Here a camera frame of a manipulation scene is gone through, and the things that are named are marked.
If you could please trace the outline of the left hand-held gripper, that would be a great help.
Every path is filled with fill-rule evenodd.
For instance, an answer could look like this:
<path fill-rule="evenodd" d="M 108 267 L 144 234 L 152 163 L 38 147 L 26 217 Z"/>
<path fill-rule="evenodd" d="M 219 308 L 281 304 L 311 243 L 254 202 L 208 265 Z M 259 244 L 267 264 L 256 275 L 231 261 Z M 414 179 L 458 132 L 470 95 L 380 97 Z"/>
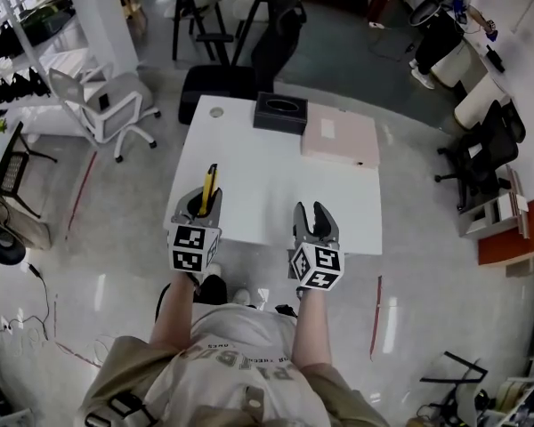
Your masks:
<path fill-rule="evenodd" d="M 220 221 L 223 191 L 217 188 L 206 203 L 204 225 L 193 222 L 202 204 L 203 187 L 196 188 L 178 201 L 167 234 L 171 268 L 191 274 L 203 274 L 214 259 L 222 231 Z"/>

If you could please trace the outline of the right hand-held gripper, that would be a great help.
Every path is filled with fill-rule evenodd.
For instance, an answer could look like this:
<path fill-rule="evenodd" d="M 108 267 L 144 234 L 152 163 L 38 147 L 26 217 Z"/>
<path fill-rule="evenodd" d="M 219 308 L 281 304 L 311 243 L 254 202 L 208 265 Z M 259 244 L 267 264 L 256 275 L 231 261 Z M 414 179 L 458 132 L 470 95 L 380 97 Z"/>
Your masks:
<path fill-rule="evenodd" d="M 344 252 L 339 244 L 339 228 L 329 210 L 319 201 L 313 204 L 315 223 L 310 229 L 302 202 L 293 211 L 294 249 L 289 252 L 288 277 L 299 288 L 330 291 L 344 275 Z"/>

